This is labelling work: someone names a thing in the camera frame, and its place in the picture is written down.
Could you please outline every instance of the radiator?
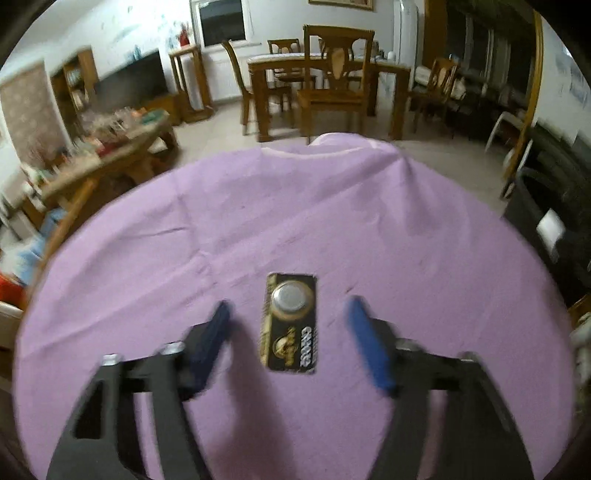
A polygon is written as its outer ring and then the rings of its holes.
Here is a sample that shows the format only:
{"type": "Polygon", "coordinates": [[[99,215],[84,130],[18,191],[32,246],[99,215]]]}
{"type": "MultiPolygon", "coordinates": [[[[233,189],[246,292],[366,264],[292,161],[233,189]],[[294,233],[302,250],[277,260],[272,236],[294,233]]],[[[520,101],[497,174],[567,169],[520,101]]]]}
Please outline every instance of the radiator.
{"type": "MultiPolygon", "coordinates": [[[[251,77],[248,73],[248,64],[246,63],[248,58],[238,57],[238,63],[240,64],[240,70],[242,72],[242,78],[247,87],[251,84],[251,77]]],[[[225,100],[229,98],[236,98],[242,96],[240,88],[236,82],[234,71],[232,70],[232,63],[229,58],[220,60],[206,60],[205,71],[207,73],[207,79],[209,81],[209,89],[212,93],[212,99],[225,100]]]]}

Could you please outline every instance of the tablecloth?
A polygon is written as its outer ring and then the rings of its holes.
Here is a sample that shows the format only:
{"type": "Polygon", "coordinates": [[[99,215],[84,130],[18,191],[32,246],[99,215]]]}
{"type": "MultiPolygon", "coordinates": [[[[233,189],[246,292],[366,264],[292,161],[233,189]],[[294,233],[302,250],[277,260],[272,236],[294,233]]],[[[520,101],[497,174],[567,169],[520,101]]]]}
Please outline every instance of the tablecloth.
{"type": "MultiPolygon", "coordinates": [[[[199,160],[133,190],[51,262],[18,339],[15,400],[45,478],[102,355],[151,355],[221,299],[236,327],[210,388],[188,403],[214,478],[366,478],[393,402],[371,383],[347,327],[351,295],[442,355],[476,352],[524,438],[536,478],[559,459],[573,412],[566,310],[535,252],[468,192],[396,147],[328,134],[199,160]],[[314,375],[258,359],[269,272],[318,277],[314,375]]],[[[144,456],[160,478],[148,399],[144,456]]],[[[423,462],[437,452],[433,396],[423,462]]]]}

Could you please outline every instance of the television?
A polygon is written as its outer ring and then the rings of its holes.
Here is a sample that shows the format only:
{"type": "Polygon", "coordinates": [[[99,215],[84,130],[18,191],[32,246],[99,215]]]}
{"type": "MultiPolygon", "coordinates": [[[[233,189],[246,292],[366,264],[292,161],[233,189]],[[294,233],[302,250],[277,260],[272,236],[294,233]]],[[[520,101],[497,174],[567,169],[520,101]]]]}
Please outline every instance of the television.
{"type": "Polygon", "coordinates": [[[125,107],[139,108],[149,100],[167,95],[160,52],[157,50],[109,74],[94,89],[93,109],[104,113],[125,107]]]}

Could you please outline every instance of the battery package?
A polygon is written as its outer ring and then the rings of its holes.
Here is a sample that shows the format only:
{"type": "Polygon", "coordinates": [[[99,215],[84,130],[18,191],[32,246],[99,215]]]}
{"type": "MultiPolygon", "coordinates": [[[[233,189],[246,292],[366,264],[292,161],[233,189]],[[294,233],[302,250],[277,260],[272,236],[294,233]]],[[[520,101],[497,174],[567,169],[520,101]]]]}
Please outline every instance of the battery package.
{"type": "Polygon", "coordinates": [[[317,351],[316,277],[269,274],[261,332],[263,365],[277,372],[310,374],[317,351]]]}

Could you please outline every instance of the wooden pedestal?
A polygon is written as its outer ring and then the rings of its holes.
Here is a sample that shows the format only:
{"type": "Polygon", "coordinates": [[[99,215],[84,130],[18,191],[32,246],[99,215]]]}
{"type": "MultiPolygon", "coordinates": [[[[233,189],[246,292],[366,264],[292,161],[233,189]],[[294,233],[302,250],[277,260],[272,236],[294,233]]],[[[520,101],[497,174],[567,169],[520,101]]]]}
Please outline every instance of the wooden pedestal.
{"type": "Polygon", "coordinates": [[[182,119],[188,124],[205,120],[213,115],[212,94],[209,91],[207,76],[203,66],[203,57],[201,49],[197,45],[188,45],[178,50],[170,52],[170,61],[173,65],[174,81],[178,90],[178,106],[182,119]],[[189,91],[187,88],[187,78],[183,69],[183,59],[190,58],[193,65],[192,72],[197,80],[197,87],[203,104],[202,110],[195,110],[189,100],[189,91]]]}

